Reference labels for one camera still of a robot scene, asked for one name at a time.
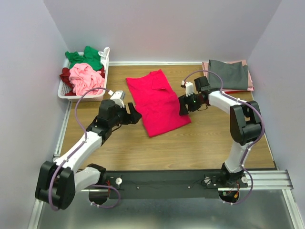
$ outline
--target plastic basket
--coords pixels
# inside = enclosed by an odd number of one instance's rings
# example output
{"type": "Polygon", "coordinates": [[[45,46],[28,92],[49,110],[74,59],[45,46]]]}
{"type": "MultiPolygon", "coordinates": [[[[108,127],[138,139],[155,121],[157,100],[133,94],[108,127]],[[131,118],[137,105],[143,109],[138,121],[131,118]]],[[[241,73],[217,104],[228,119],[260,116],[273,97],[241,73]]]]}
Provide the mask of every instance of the plastic basket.
{"type": "MultiPolygon", "coordinates": [[[[107,79],[108,79],[108,67],[109,67],[109,54],[106,56],[106,66],[104,66],[105,69],[105,83],[103,87],[107,86],[107,79]]],[[[64,68],[68,68],[70,65],[69,60],[66,58],[64,63],[63,63],[63,67],[64,68]]],[[[70,87],[68,87],[62,80],[60,81],[59,87],[58,87],[58,92],[57,95],[58,97],[60,97],[61,99],[68,99],[72,102],[77,102],[81,96],[65,96],[66,93],[68,93],[71,90],[70,87]]],[[[101,101],[104,98],[104,94],[105,94],[105,90],[103,90],[103,92],[101,94],[97,94],[97,95],[86,95],[81,102],[90,102],[90,101],[101,101]]]]}

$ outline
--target white backdrop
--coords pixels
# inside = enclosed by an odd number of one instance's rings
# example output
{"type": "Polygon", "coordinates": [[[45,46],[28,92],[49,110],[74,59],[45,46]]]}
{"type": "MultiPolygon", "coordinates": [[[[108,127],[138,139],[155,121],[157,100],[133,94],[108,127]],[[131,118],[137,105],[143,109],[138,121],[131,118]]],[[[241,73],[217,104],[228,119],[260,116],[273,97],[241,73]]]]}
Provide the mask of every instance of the white backdrop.
{"type": "Polygon", "coordinates": [[[305,1],[283,0],[254,48],[249,68],[275,162],[288,169],[305,216],[305,1]]]}
{"type": "Polygon", "coordinates": [[[44,0],[70,51],[110,61],[247,59],[281,0],[44,0]]]}
{"type": "Polygon", "coordinates": [[[66,109],[57,89],[67,47],[41,0],[1,1],[0,21],[0,228],[26,229],[66,109]]]}

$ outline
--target wooden surface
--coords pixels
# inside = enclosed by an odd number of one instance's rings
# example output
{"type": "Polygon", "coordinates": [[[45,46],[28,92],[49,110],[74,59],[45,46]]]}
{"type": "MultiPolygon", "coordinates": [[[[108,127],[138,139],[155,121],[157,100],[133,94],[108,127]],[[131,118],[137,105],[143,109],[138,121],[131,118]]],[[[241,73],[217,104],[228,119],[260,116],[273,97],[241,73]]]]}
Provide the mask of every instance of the wooden surface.
{"type": "MultiPolygon", "coordinates": [[[[171,87],[180,96],[184,93],[184,89],[180,87],[182,79],[202,67],[200,65],[111,66],[107,88],[113,91],[124,90],[125,104],[133,102],[125,78],[143,77],[158,69],[163,70],[171,87]]],[[[202,73],[197,73],[190,78],[190,81],[201,75],[202,73]]],[[[248,92],[234,95],[247,101],[252,100],[248,92]]],[[[97,115],[99,105],[100,102],[84,102],[79,106],[78,116],[85,127],[97,115]]],[[[70,113],[62,154],[82,136],[82,130],[74,117],[74,108],[75,103],[70,113]]],[[[92,153],[83,167],[95,163],[107,170],[220,168],[227,159],[233,142],[229,132],[229,115],[210,106],[206,111],[194,112],[189,116],[192,123],[153,138],[147,136],[142,121],[136,125],[122,126],[101,148],[92,153]]],[[[253,147],[245,165],[249,168],[274,167],[265,138],[253,147]]]]}

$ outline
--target screw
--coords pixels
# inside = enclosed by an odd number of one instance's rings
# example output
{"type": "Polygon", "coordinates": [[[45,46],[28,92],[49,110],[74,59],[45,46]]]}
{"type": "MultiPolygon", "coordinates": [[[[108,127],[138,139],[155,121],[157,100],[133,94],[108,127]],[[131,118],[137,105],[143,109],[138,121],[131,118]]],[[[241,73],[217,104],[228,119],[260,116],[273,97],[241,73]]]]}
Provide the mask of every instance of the screw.
{"type": "Polygon", "coordinates": [[[116,178],[115,183],[120,185],[122,183],[122,179],[120,177],[116,178]]]}
{"type": "Polygon", "coordinates": [[[209,184],[211,183],[211,179],[210,179],[209,177],[206,177],[206,178],[204,179],[204,182],[205,182],[207,185],[209,185],[209,184]]]}
{"type": "Polygon", "coordinates": [[[246,184],[248,183],[248,179],[246,177],[242,177],[242,182],[246,184]]]}

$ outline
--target pink folded cloth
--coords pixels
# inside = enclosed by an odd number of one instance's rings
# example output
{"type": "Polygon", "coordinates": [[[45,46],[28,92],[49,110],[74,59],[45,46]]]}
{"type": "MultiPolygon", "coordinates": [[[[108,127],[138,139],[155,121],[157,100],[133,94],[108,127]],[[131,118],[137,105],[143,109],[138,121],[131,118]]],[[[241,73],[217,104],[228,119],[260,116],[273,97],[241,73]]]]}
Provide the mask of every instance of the pink folded cloth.
{"type": "MultiPolygon", "coordinates": [[[[240,61],[229,61],[229,62],[226,62],[226,63],[237,63],[237,62],[240,62],[240,61]]],[[[243,66],[247,65],[246,60],[241,60],[241,62],[242,62],[243,66]]],[[[208,70],[209,69],[209,63],[208,62],[202,62],[202,69],[203,70],[208,70]]],[[[203,75],[205,77],[208,77],[208,73],[206,73],[206,72],[204,72],[203,75]]],[[[224,91],[225,92],[240,92],[241,90],[233,90],[233,89],[225,89],[224,88],[224,91]]],[[[247,89],[247,91],[250,91],[250,92],[254,91],[253,81],[251,79],[251,75],[250,75],[249,70],[248,70],[248,89],[247,89]]]]}
{"type": "MultiPolygon", "coordinates": [[[[103,87],[105,80],[101,71],[94,71],[87,63],[77,63],[70,69],[69,80],[74,86],[73,92],[80,96],[94,87],[103,87]]],[[[89,92],[90,95],[101,94],[102,89],[89,92]]]]}
{"type": "Polygon", "coordinates": [[[189,124],[190,118],[179,115],[180,105],[162,70],[138,79],[126,78],[128,88],[142,114],[149,137],[154,137],[189,124]]]}

